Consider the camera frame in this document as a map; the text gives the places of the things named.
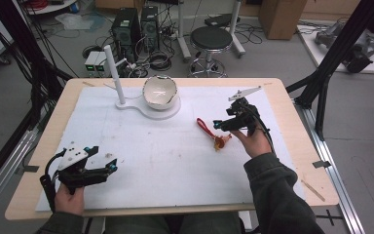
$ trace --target wooden table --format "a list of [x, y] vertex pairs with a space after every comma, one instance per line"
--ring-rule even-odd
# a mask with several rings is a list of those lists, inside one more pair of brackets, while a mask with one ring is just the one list
[[[332, 206], [339, 203], [338, 195], [324, 168], [316, 169], [312, 163], [319, 160], [318, 154], [297, 114], [281, 80], [276, 78], [227, 78], [200, 79], [176, 78], [180, 87], [255, 87], [262, 86], [276, 115], [282, 137], [292, 157], [296, 173], [302, 180], [306, 201], [310, 206]], [[48, 218], [50, 212], [35, 212], [42, 192], [39, 177], [44, 174], [48, 161], [56, 154], [62, 133], [75, 108], [84, 87], [103, 86], [111, 79], [70, 80], [56, 105], [56, 109], [43, 132], [29, 165], [39, 166], [37, 173], [25, 173], [19, 183], [5, 217], [9, 220]], [[145, 79], [121, 79], [123, 87], [141, 87]], [[246, 211], [253, 210], [249, 204], [199, 207], [171, 207], [148, 209], [90, 210], [85, 216], [177, 214], [192, 212]]]

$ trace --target metal leg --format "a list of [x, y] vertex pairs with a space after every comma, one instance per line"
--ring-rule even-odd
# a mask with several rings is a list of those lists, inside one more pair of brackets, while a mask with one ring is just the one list
[[224, 72], [225, 67], [223, 63], [211, 57], [211, 54], [206, 54], [206, 58], [196, 58], [190, 64], [189, 77], [199, 78], [205, 76], [206, 78], [223, 78], [227, 77]]
[[242, 4], [242, 0], [236, 0], [235, 6], [233, 7], [232, 20], [230, 21], [230, 34], [232, 34], [233, 45], [239, 53], [239, 58], [241, 58], [242, 55], [245, 54], [245, 50], [244, 50], [242, 44], [240, 43], [240, 41], [238, 40], [238, 38], [235, 35], [236, 22], [238, 20], [239, 10], [240, 10], [240, 5], [241, 4]]
[[184, 0], [178, 0], [178, 31], [176, 32], [177, 41], [180, 45], [181, 52], [183, 53], [184, 61], [188, 61], [191, 58], [190, 51], [188, 50], [186, 41], [184, 39]]

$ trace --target white stand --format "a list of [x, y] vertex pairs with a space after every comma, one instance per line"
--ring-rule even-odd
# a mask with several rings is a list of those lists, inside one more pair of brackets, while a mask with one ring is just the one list
[[180, 45], [181, 51], [184, 56], [184, 61], [188, 61], [191, 58], [190, 51], [187, 48], [186, 41], [184, 39], [184, 10], [183, 10], [184, 0], [178, 0], [178, 31], [177, 31], [177, 41]]
[[245, 50], [244, 50], [242, 44], [240, 43], [240, 41], [238, 40], [238, 38], [235, 35], [236, 22], [238, 20], [239, 10], [240, 10], [240, 5], [241, 4], [242, 4], [242, 0], [236, 0], [235, 6], [233, 7], [232, 21], [230, 22], [230, 34], [232, 34], [233, 45], [239, 53], [239, 58], [241, 58], [242, 55], [245, 54]]
[[165, 120], [174, 116], [181, 108], [180, 97], [177, 98], [175, 104], [172, 108], [166, 110], [156, 110], [151, 108], [145, 102], [143, 96], [134, 98], [125, 98], [123, 93], [123, 87], [121, 86], [120, 76], [117, 72], [117, 66], [121, 63], [127, 61], [126, 58], [121, 59], [119, 62], [115, 63], [114, 57], [112, 55], [111, 47], [109, 45], [104, 47], [105, 55], [107, 56], [108, 65], [111, 70], [111, 75], [115, 84], [115, 90], [117, 91], [118, 100], [115, 105], [120, 110], [135, 109], [138, 110], [142, 115], [153, 120]]
[[127, 102], [125, 104], [121, 104], [119, 101], [116, 101], [115, 105], [118, 109], [121, 110], [138, 110], [142, 115], [152, 120], [166, 120], [178, 113], [181, 108], [181, 100], [180, 97], [177, 97], [174, 106], [166, 110], [157, 110], [151, 108], [147, 105], [143, 96], [136, 98], [127, 98]]

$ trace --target white paper sheet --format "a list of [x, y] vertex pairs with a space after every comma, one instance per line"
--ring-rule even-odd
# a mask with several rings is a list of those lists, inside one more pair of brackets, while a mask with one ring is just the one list
[[[232, 118], [226, 113], [237, 90], [249, 87], [180, 87], [181, 109], [172, 118], [155, 121], [136, 110], [118, 110], [110, 88], [85, 88], [67, 124], [57, 152], [71, 141], [82, 147], [99, 146], [87, 169], [103, 168], [118, 159], [118, 171], [107, 182], [88, 186], [86, 209], [154, 208], [222, 204], [251, 204], [252, 195], [243, 164], [250, 158], [233, 137], [220, 151], [196, 123], [203, 119], [217, 135], [212, 120]], [[141, 88], [124, 88], [126, 97]], [[263, 90], [246, 97], [271, 129], [280, 161], [294, 170], [276, 118]], [[51, 166], [55, 171], [59, 160]], [[305, 198], [300, 182], [296, 193]], [[50, 208], [41, 194], [37, 211]]]

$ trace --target black metal frame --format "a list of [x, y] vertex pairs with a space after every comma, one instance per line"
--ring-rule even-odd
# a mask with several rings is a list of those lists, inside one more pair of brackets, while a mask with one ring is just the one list
[[318, 69], [305, 79], [286, 87], [287, 92], [291, 93], [306, 86], [303, 93], [295, 99], [296, 104], [305, 109], [310, 109], [312, 102], [318, 96], [315, 131], [318, 133], [320, 140], [324, 140], [323, 121], [329, 80], [360, 34], [373, 19], [374, 0], [361, 0]]

